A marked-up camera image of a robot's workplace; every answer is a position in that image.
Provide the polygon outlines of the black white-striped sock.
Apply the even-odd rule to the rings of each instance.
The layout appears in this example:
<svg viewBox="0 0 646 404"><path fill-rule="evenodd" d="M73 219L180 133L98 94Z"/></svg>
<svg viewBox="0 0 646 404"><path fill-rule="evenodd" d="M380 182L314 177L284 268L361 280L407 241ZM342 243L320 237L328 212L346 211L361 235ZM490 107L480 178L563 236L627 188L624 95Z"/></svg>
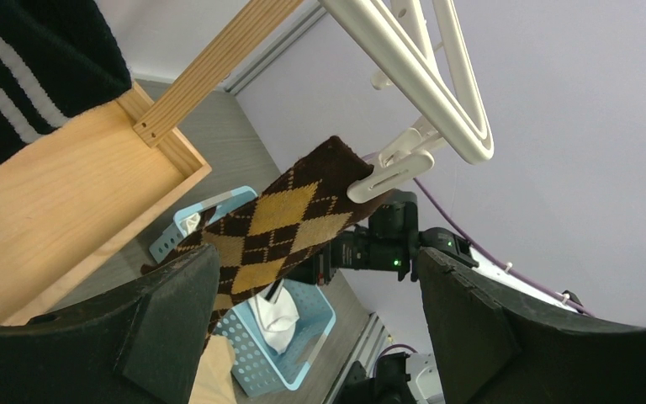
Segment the black white-striped sock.
<svg viewBox="0 0 646 404"><path fill-rule="evenodd" d="M132 87L94 1L0 1L0 165Z"/></svg>

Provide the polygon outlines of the white plastic clip hanger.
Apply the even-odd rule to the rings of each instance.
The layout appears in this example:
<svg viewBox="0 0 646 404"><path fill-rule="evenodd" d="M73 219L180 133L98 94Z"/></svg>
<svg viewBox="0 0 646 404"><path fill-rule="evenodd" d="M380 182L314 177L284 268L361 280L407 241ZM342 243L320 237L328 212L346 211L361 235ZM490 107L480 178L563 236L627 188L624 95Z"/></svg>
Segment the white plastic clip hanger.
<svg viewBox="0 0 646 404"><path fill-rule="evenodd" d="M438 71L419 2L324 1L322 6L379 67L374 87L390 81L421 113L374 154L373 172L348 188L350 200L367 202L429 171L432 152L444 145L469 164L493 157L493 136L452 1L433 3L452 88Z"/></svg>

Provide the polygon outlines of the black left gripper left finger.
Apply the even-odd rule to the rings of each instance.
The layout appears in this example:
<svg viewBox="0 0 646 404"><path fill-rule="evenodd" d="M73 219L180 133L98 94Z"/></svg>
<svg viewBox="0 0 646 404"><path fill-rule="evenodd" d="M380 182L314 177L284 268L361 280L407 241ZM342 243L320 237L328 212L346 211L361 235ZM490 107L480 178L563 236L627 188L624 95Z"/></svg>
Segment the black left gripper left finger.
<svg viewBox="0 0 646 404"><path fill-rule="evenodd" d="M186 403L220 280L206 245L23 326L0 326L0 403Z"/></svg>

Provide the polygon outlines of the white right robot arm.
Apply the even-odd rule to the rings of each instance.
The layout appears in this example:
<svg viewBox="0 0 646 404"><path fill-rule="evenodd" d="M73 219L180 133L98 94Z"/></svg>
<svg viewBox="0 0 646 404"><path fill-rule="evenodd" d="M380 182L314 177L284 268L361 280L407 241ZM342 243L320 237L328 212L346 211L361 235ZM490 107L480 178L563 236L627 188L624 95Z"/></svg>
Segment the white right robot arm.
<svg viewBox="0 0 646 404"><path fill-rule="evenodd" d="M422 250L435 251L464 268L478 268L472 251L477 244L463 238L460 230L433 227L420 231L417 196L394 189L373 212L367 226L356 225L326 244L288 274L304 284L329 284L340 268L395 272L399 280L418 280ZM477 290L454 292L450 284L436 287L421 281L423 308L431 339L449 352L452 343L468 342L471 333L500 337L513 335L503 310ZM418 380L424 375L413 363L420 355L409 346L389 346L381 352L372 373L363 375L357 361L336 394L337 403L424 403Z"/></svg>

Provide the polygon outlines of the brown argyle sock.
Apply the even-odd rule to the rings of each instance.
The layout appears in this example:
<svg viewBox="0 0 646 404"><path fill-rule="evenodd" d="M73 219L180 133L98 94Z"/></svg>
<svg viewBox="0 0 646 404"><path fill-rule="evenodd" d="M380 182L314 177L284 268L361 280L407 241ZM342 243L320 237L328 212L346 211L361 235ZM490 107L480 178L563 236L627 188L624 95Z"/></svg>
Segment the brown argyle sock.
<svg viewBox="0 0 646 404"><path fill-rule="evenodd" d="M148 274L206 244L216 247L220 280L205 335L209 340L231 308L282 279L376 211L389 192L361 204L347 196L348 188L372 171L372 165L339 136L332 136L301 157L254 200L199 227L161 262L144 264L140 272Z"/></svg>

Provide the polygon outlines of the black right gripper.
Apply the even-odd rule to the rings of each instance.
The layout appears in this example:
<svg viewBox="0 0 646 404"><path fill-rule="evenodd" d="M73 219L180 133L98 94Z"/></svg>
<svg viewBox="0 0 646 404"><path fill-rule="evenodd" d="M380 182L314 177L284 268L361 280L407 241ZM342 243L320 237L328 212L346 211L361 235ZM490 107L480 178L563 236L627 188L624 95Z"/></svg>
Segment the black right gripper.
<svg viewBox="0 0 646 404"><path fill-rule="evenodd" d="M415 261L420 251L417 196L394 189L368 218L367 226L356 224L343 231L311 258L293 268L287 279L324 285L341 268L407 274L417 280Z"/></svg>

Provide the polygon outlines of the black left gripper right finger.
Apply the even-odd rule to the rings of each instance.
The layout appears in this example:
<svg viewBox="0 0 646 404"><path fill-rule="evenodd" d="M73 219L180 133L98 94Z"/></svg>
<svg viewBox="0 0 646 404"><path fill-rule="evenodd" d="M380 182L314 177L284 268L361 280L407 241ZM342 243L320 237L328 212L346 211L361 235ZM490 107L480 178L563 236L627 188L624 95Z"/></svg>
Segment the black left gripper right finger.
<svg viewBox="0 0 646 404"><path fill-rule="evenodd" d="M448 403L646 403L646 328L584 316L422 250L419 284L477 290L513 340L471 333L447 352L431 339Z"/></svg>

